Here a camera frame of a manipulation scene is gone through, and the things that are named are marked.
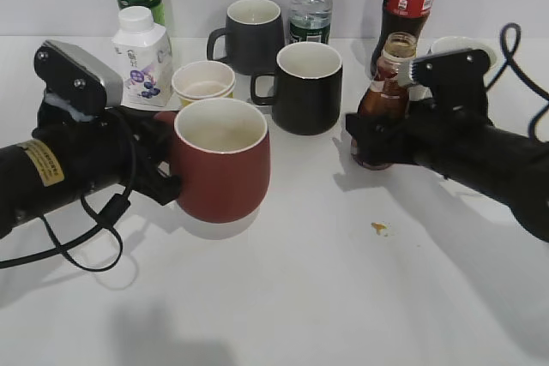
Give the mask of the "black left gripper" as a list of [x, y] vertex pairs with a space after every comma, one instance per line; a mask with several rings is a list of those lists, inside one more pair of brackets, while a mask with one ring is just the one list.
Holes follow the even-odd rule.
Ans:
[[134, 191], [161, 206], [178, 197], [181, 179], [160, 169], [172, 150], [172, 132], [166, 123], [155, 119], [151, 111], [118, 107], [98, 116], [98, 128], [99, 182], [124, 187], [111, 204], [128, 206]]

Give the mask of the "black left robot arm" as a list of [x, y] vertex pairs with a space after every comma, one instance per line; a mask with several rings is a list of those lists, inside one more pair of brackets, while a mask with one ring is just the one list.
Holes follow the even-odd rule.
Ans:
[[165, 205], [179, 177], [159, 166], [171, 154], [172, 128], [153, 111], [108, 109], [90, 122], [41, 126], [1, 150], [1, 235], [113, 184]]

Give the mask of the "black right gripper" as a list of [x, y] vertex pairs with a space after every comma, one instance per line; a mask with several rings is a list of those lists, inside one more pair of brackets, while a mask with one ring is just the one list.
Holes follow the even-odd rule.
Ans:
[[463, 106], [445, 110], [432, 99], [413, 102], [410, 112], [400, 120], [358, 112], [345, 115], [345, 129], [353, 141], [351, 154], [367, 169], [416, 165], [414, 156], [420, 151], [441, 149], [491, 124], [486, 115]]

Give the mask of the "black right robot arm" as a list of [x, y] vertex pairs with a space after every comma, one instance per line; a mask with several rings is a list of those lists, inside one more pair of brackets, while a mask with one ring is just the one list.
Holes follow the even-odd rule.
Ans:
[[548, 239], [548, 145], [498, 129], [463, 107], [415, 101], [402, 120], [347, 113], [345, 128], [370, 165], [417, 165], [504, 204], [532, 236]]

